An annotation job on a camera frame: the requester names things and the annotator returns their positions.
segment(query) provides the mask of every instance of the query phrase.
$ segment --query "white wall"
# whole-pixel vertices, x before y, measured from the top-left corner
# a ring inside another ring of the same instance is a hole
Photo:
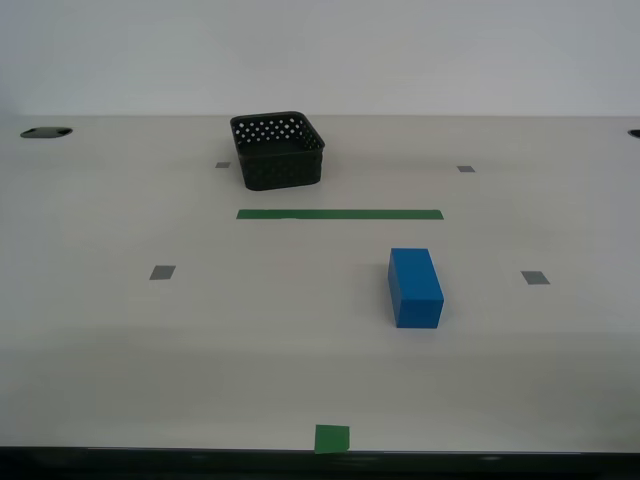
[[[0,0],[0,110],[640,114],[640,0]]]

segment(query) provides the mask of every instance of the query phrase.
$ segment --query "gray tape square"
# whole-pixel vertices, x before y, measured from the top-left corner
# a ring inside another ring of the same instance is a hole
[[[547,280],[544,273],[537,271],[523,271],[522,276],[529,285],[550,285],[551,282]]]
[[[156,265],[149,280],[169,280],[175,269],[175,265]]]

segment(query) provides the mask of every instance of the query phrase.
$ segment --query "blue block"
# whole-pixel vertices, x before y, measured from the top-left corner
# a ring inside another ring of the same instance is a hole
[[[429,250],[392,248],[389,288],[396,327],[438,327],[444,296]]]

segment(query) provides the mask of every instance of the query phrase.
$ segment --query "black plastic basket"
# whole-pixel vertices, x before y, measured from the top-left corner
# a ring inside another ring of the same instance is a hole
[[[249,190],[311,185],[320,181],[324,142],[300,112],[231,119],[244,184]]]

